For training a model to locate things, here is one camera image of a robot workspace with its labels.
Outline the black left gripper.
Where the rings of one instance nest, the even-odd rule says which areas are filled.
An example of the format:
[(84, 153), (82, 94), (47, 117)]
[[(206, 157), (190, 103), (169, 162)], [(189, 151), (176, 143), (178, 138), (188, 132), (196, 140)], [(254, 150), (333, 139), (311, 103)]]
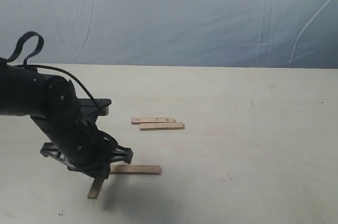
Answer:
[(119, 145), (87, 118), (69, 124), (36, 116), (31, 119), (50, 140), (43, 144), (40, 153), (66, 165), (69, 171), (105, 180), (111, 163), (132, 162), (131, 148)]

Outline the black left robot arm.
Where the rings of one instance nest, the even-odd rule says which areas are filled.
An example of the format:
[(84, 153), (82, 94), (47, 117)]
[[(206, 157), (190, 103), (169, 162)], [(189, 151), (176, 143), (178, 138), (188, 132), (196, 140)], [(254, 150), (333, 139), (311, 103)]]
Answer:
[(78, 98), (71, 80), (41, 74), (39, 66), (7, 64), (1, 59), (1, 115), (30, 116), (48, 137), (40, 153), (64, 164), (69, 171), (107, 179), (110, 165), (130, 164), (131, 148), (101, 131), (96, 120), (109, 113), (111, 99)]

